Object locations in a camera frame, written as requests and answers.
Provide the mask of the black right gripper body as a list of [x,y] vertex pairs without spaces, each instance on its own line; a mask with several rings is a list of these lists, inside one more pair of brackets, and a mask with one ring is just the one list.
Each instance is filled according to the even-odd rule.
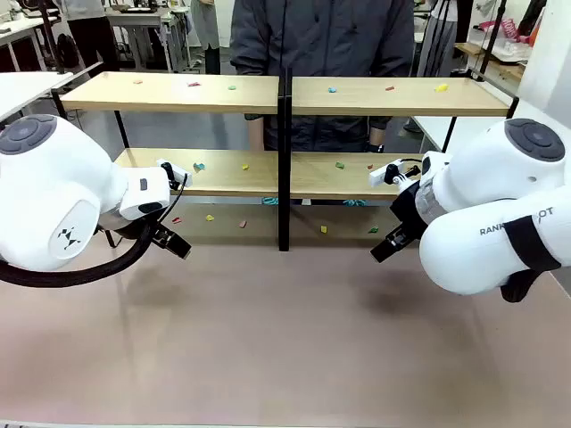
[[416,195],[419,182],[416,181],[399,193],[390,209],[401,224],[392,231],[395,243],[411,243],[420,240],[427,228],[427,223],[420,217],[416,208]]

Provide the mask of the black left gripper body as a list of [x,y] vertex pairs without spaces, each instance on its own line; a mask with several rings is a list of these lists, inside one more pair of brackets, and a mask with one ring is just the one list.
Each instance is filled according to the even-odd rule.
[[126,226],[116,230],[116,233],[127,240],[139,242],[152,242],[155,230],[158,225],[162,225],[161,219],[167,209],[147,213],[143,217],[130,220]]

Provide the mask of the person's right hand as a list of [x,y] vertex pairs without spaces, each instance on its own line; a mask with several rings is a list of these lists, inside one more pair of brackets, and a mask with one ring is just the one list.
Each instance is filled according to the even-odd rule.
[[264,150],[264,122],[263,118],[247,120],[247,129],[250,149],[253,151]]

